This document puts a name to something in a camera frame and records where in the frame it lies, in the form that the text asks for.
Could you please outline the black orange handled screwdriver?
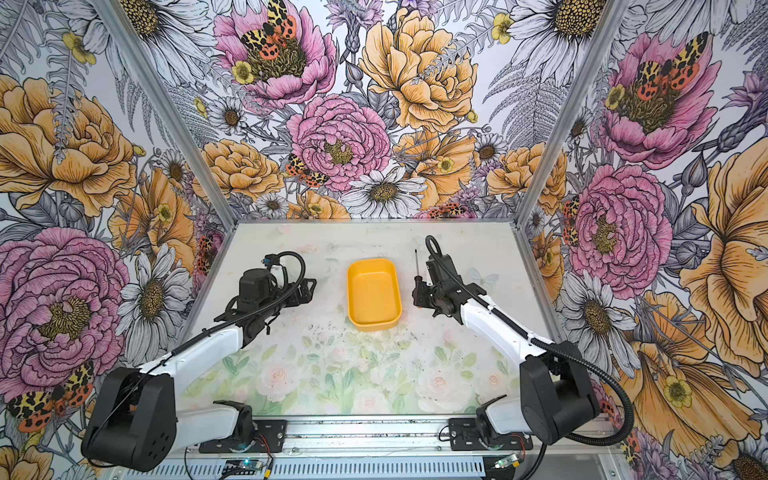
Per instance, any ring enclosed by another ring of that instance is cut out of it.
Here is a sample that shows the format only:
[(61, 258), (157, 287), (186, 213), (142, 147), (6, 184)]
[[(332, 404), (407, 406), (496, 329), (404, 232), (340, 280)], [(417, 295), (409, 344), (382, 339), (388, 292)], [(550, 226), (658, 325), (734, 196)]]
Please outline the black orange handled screwdriver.
[(414, 264), (415, 264), (415, 273), (416, 273), (414, 278), (415, 278), (415, 280), (418, 280), (419, 278), (421, 278), (421, 275), (420, 275), (420, 272), (419, 272), (420, 262), (419, 262), (419, 258), (418, 258), (418, 250), (417, 249), (414, 249)]

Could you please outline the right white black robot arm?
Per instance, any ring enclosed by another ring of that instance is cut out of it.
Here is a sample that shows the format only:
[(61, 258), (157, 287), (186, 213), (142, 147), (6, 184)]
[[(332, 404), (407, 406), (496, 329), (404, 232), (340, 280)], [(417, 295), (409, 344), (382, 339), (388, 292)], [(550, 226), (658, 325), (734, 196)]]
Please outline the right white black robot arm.
[(451, 317), (486, 338), (519, 369), (516, 398), (501, 395), (476, 410), (485, 445), (514, 433), (532, 434), (546, 445), (563, 438), (593, 446), (608, 443), (606, 437), (576, 432), (599, 412), (589, 369), (572, 345), (540, 337), (507, 316), (485, 290), (462, 282), (450, 256), (432, 253), (426, 265), (430, 280), (415, 277), (414, 305)]

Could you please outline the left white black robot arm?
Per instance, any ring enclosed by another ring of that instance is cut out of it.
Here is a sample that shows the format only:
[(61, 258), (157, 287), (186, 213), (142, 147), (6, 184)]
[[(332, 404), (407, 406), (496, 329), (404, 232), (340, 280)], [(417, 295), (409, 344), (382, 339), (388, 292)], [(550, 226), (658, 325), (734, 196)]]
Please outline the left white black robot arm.
[(182, 410), (182, 393), (218, 362), (268, 333), (280, 313), (310, 303), (317, 282), (277, 279), (269, 269), (246, 271), (239, 293), (210, 328), (160, 358), (120, 367), (104, 379), (81, 442), (84, 458), (98, 466), (148, 472), (169, 453), (207, 442), (244, 450), (256, 441), (251, 406), (217, 400)]

